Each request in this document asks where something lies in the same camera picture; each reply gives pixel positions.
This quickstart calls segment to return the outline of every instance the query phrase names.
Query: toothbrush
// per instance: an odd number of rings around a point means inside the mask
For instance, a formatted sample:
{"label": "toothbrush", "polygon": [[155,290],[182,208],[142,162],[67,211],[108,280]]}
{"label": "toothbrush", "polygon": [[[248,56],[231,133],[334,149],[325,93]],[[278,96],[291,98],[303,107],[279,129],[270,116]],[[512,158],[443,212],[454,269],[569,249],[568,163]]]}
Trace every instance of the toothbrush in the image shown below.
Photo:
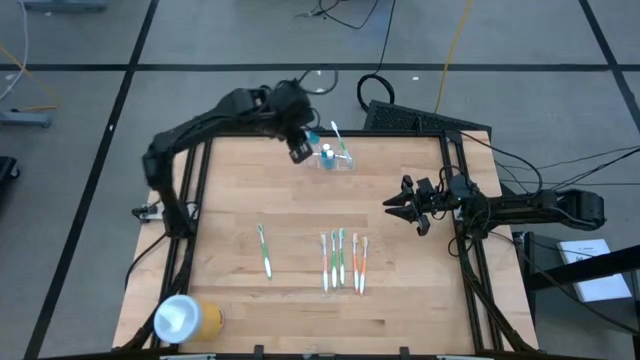
{"label": "toothbrush", "polygon": [[262,257],[264,257],[264,270],[267,277],[271,280],[271,261],[269,261],[269,251],[267,251],[267,243],[264,242],[264,227],[258,224],[258,233],[260,234],[260,244],[262,245]]}
{"label": "toothbrush", "polygon": [[336,125],[335,121],[331,121],[331,127],[333,131],[335,131],[336,136],[338,137],[338,141],[340,142],[340,149],[344,152],[344,155],[347,157],[347,162],[351,165],[351,155],[349,155],[349,151],[347,151],[347,146],[344,144],[342,137],[340,137],[340,133],[338,132],[338,125]]}
{"label": "toothbrush", "polygon": [[336,232],[331,231],[331,285],[338,287],[338,269],[336,268]]}
{"label": "toothbrush", "polygon": [[344,242],[344,229],[340,229],[340,258],[338,263],[340,264],[340,287],[344,287],[345,274],[344,274],[344,250],[342,249],[342,243]]}
{"label": "toothbrush", "polygon": [[367,271],[367,248],[369,247],[369,240],[367,240],[366,236],[363,241],[364,255],[362,256],[362,269],[360,270],[360,296],[364,295],[364,278]]}
{"label": "toothbrush", "polygon": [[353,287],[358,293],[358,234],[353,234]]}
{"label": "toothbrush", "polygon": [[325,294],[329,293],[329,274],[327,267],[327,234],[322,233],[322,286]]}

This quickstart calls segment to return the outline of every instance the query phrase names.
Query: clear plastic cup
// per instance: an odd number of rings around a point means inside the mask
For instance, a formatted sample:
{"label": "clear plastic cup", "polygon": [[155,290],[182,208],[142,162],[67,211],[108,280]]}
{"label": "clear plastic cup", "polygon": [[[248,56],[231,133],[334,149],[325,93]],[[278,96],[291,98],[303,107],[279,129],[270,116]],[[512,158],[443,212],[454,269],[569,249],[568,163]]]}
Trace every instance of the clear plastic cup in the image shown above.
{"label": "clear plastic cup", "polygon": [[213,341],[223,325],[222,309],[187,295],[169,297],[153,317],[156,335],[170,344]]}

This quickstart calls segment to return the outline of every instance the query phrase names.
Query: yellow cable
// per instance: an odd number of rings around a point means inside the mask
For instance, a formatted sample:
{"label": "yellow cable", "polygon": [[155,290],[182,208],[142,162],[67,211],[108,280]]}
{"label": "yellow cable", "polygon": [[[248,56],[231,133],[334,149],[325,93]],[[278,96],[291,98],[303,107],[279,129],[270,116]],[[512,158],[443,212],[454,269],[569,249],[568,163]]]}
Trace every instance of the yellow cable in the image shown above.
{"label": "yellow cable", "polygon": [[45,84],[44,82],[42,82],[41,80],[33,76],[33,74],[29,70],[27,70],[24,66],[22,66],[20,61],[18,61],[18,59],[16,59],[16,57],[13,56],[13,54],[11,54],[7,49],[5,49],[4,46],[2,46],[2,44],[0,44],[0,51],[2,51],[2,53],[4,53],[6,57],[8,57],[11,61],[13,61],[13,63],[16,64],[25,74],[27,74],[27,76],[29,76],[31,80],[34,80],[38,84],[40,84],[40,87],[42,87],[42,89],[44,89],[47,95],[49,95],[49,97],[55,102],[55,105],[32,106],[32,107],[24,108],[20,111],[55,110],[60,107],[60,98],[58,97],[55,91],[53,91],[50,87],[48,87],[47,84]]}
{"label": "yellow cable", "polygon": [[467,6],[464,8],[464,14],[462,14],[462,19],[460,19],[460,25],[458,25],[458,30],[456,30],[456,35],[453,38],[453,42],[451,43],[451,48],[449,49],[449,55],[447,55],[447,61],[444,63],[444,70],[442,71],[442,78],[440,79],[440,89],[438,90],[438,100],[436,100],[436,109],[433,111],[434,113],[438,113],[438,108],[440,107],[440,99],[442,98],[442,92],[444,90],[444,80],[447,77],[447,70],[449,69],[449,63],[453,60],[453,52],[456,49],[456,45],[458,45],[458,40],[460,40],[460,33],[462,32],[462,28],[464,28],[464,24],[467,22],[467,16],[469,16],[469,11],[471,11],[471,1],[467,0]]}

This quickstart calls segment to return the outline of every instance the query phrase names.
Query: wooden table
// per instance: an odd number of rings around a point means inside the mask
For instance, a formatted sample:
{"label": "wooden table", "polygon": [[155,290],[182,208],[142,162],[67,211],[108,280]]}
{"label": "wooden table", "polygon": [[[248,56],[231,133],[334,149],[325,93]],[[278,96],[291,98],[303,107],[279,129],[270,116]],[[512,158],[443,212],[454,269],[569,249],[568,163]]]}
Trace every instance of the wooden table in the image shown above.
{"label": "wooden table", "polygon": [[[488,142],[486,133],[472,134]],[[415,225],[385,214],[381,205],[399,192],[404,174],[435,184],[442,167],[438,140],[345,140],[355,171],[293,165],[284,144],[265,138],[215,139],[189,294],[221,306],[226,323],[215,342],[184,344],[182,351],[251,353],[262,344],[268,353],[397,354],[400,346],[412,354],[474,352],[460,263],[447,253],[450,216],[431,219],[429,234],[418,237]],[[491,151],[468,139],[464,148],[473,181],[486,195],[500,195]],[[195,186],[197,174],[193,179]],[[257,223],[265,227],[272,281],[264,273]],[[347,287],[322,292],[320,233],[341,227],[346,259],[353,232],[369,238],[364,297],[354,294],[350,260]],[[163,231],[160,222],[144,225],[136,254]],[[510,236],[506,226],[497,231]],[[494,236],[484,243],[496,304],[537,346],[513,246]],[[156,304],[167,247],[168,241],[131,276],[114,345],[126,342]]]}

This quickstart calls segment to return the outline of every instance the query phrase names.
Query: white cable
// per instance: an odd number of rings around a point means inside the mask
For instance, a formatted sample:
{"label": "white cable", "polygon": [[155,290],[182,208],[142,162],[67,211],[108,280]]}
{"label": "white cable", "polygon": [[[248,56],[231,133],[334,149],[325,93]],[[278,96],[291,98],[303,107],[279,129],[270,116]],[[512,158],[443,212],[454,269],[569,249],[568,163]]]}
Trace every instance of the white cable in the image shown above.
{"label": "white cable", "polygon": [[23,0],[18,0],[18,4],[20,4],[20,8],[22,9],[22,23],[24,27],[24,61],[22,62],[22,69],[16,77],[13,79],[11,85],[9,85],[6,90],[0,95],[0,102],[4,100],[5,97],[13,90],[13,87],[16,86],[22,74],[24,73],[24,68],[27,67],[27,59],[29,58],[29,30],[27,26],[27,9],[24,7]]}

